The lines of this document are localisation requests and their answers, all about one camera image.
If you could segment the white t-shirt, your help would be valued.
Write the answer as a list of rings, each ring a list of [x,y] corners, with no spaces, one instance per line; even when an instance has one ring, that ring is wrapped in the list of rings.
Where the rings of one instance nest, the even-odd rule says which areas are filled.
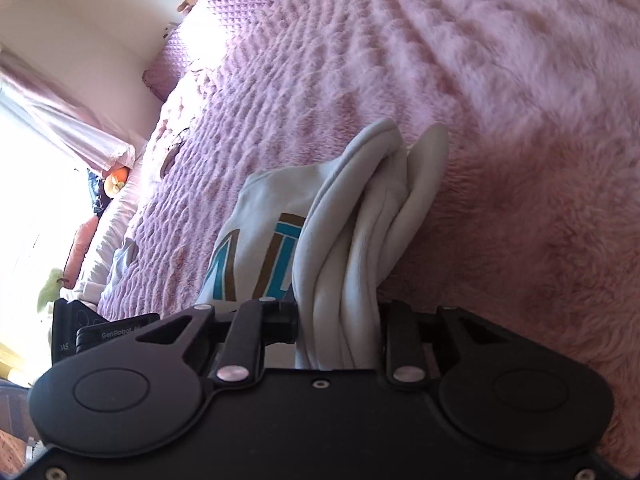
[[[251,174],[218,234],[198,302],[229,312],[291,294],[297,367],[375,368],[378,286],[434,202],[448,148],[442,125],[407,145],[384,119],[329,162]]]

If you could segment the orange plush toy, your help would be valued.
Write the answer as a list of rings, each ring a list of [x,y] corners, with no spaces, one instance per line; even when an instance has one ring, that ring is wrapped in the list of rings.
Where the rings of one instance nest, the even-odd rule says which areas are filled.
[[[112,170],[104,179],[104,193],[109,198],[114,198],[126,185],[129,176],[127,167],[119,167]]]

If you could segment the pink curtain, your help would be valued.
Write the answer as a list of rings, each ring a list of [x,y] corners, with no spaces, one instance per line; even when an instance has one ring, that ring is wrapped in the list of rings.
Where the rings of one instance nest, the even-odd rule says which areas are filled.
[[[97,174],[136,162],[125,130],[7,47],[1,48],[1,110]]]

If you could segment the pink fluffy blanket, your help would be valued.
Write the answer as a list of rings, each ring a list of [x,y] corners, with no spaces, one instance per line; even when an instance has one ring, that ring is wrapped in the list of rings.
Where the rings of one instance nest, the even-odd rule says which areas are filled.
[[[594,367],[600,450],[639,471],[639,0],[274,0],[160,112],[188,130],[130,224],[106,318],[194,303],[253,172],[332,159],[393,119],[450,134],[435,203],[384,294],[467,308]]]

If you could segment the purple quilted headboard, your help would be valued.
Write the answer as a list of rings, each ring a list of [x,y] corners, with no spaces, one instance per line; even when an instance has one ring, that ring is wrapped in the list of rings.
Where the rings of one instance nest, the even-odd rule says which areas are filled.
[[[226,55],[257,13],[273,0],[198,0],[172,30],[142,80],[162,101],[184,74],[199,65],[212,68]]]

